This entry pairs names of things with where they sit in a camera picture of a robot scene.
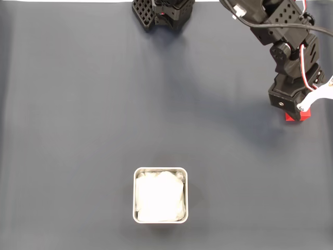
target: white cable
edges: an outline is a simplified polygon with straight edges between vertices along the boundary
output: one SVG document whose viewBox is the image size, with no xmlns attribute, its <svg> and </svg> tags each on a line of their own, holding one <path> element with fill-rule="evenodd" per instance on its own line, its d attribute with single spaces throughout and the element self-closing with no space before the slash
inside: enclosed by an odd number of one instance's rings
<svg viewBox="0 0 333 250">
<path fill-rule="evenodd" d="M 302 73 L 302 78 L 303 78 L 305 87 L 307 87 L 311 91 L 314 91 L 314 89 L 309 86 L 308 81 L 306 79 L 306 75 L 305 75 L 305 67 L 304 67 L 304 44 L 301 44 L 301 47 L 300 47 L 300 65 L 301 65 L 301 73 Z"/>
<path fill-rule="evenodd" d="M 303 2 L 303 14 L 306 12 L 306 9 L 308 8 L 307 4 L 306 4 L 306 0 L 302 0 Z"/>
</svg>

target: black cable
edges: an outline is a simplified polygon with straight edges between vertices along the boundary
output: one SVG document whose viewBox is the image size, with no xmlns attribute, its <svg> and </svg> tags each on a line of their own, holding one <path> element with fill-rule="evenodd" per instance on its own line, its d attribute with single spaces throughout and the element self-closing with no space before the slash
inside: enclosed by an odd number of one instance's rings
<svg viewBox="0 0 333 250">
<path fill-rule="evenodd" d="M 326 35 L 332 36 L 333 37 L 333 32 L 322 28 L 322 27 L 316 27 L 316 26 L 312 26 L 312 25 L 304 25 L 304 24 L 297 24 L 297 23 L 288 23 L 288 24 L 283 24 L 283 23 L 279 23 L 279 24 L 254 24 L 254 23 L 250 23 L 248 21 L 245 21 L 243 18 L 238 17 L 237 13 L 235 11 L 235 9 L 233 8 L 233 6 L 231 5 L 231 3 L 229 2 L 229 0 L 222 0 L 229 8 L 230 12 L 232 14 L 234 14 L 234 16 L 243 24 L 245 24 L 248 27 L 251 28 L 258 28 L 258 29 L 267 29 L 267 28 L 296 28 L 296 29 L 307 29 L 307 30 L 314 30 L 314 31 L 318 31 L 321 33 L 324 33 Z"/>
</svg>

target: black perforated bracket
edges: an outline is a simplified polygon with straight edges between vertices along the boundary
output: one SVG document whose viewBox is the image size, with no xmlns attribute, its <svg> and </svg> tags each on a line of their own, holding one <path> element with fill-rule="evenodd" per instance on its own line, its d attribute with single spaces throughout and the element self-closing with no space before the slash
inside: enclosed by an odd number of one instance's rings
<svg viewBox="0 0 333 250">
<path fill-rule="evenodd" d="M 309 20 L 301 17 L 302 11 L 294 1 L 283 0 L 271 16 L 264 21 L 265 24 L 309 24 Z M 263 45 L 276 43 L 282 40 L 289 44 L 292 49 L 296 49 L 299 44 L 305 39 L 309 31 L 305 29 L 295 28 L 270 28 L 270 29 L 255 29 L 251 31 L 256 35 Z"/>
<path fill-rule="evenodd" d="M 133 0 L 132 10 L 146 31 L 155 25 L 151 0 Z"/>
<path fill-rule="evenodd" d="M 146 31 L 155 25 L 179 30 L 190 18 L 194 3 L 195 0 L 133 0 L 132 10 Z"/>
</svg>

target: red object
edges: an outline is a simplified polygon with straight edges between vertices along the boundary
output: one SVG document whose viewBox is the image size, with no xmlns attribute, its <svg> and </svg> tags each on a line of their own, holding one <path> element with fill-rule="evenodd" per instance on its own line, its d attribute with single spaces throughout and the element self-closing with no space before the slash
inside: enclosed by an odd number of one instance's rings
<svg viewBox="0 0 333 250">
<path fill-rule="evenodd" d="M 309 109 L 307 112 L 301 111 L 301 121 L 305 121 L 311 117 L 311 110 Z M 286 113 L 286 121 L 295 121 Z"/>
</svg>

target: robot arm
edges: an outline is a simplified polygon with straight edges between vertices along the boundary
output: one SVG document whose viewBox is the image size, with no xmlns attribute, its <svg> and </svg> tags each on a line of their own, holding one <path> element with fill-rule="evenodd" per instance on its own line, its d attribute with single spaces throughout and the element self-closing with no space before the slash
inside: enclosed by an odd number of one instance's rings
<svg viewBox="0 0 333 250">
<path fill-rule="evenodd" d="M 225 0 L 220 0 L 229 10 Z M 314 18 L 303 13 L 294 0 L 229 0 L 238 16 L 255 24 L 297 23 L 314 25 Z M 278 73 L 268 94 L 271 104 L 283 109 L 294 120 L 300 120 L 298 104 L 322 82 L 324 72 L 317 63 L 319 41 L 307 29 L 297 28 L 251 28 L 263 45 L 273 44 L 271 55 Z M 300 48 L 305 48 L 300 56 Z M 300 70 L 303 63 L 304 75 Z"/>
<path fill-rule="evenodd" d="M 195 0 L 133 0 L 132 10 L 146 31 L 155 25 L 168 25 L 171 29 L 177 30 L 189 19 L 194 2 Z M 302 11 L 294 0 L 220 2 L 233 14 L 252 24 L 314 25 L 314 18 L 304 12 L 305 10 Z M 273 44 L 270 53 L 276 62 L 275 71 L 278 75 L 268 91 L 271 104 L 283 109 L 294 120 L 300 120 L 302 108 L 299 104 L 311 91 L 317 89 L 316 84 L 321 83 L 324 78 L 324 72 L 317 63 L 318 38 L 311 34 L 309 29 L 250 29 L 263 45 Z"/>
</svg>

